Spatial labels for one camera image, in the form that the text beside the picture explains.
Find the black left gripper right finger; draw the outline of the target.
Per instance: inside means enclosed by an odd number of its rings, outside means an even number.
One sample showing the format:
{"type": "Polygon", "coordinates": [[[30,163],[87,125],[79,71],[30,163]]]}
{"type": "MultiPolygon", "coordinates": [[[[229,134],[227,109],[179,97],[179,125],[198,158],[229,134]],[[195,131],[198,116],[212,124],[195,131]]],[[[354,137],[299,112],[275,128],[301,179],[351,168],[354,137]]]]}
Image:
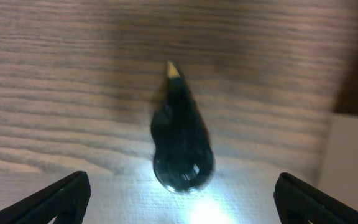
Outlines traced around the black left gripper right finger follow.
{"type": "Polygon", "coordinates": [[[282,172],[273,193],[282,224],[358,224],[358,211],[282,172]]]}

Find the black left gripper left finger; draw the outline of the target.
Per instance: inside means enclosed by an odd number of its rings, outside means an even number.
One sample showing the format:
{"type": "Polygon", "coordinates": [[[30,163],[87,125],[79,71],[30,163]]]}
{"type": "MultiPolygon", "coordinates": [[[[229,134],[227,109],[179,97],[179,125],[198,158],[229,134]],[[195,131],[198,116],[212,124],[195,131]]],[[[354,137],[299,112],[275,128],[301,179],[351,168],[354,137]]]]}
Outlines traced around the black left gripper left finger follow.
{"type": "Polygon", "coordinates": [[[76,171],[0,210],[0,224],[82,224],[90,197],[87,173],[76,171]]]}

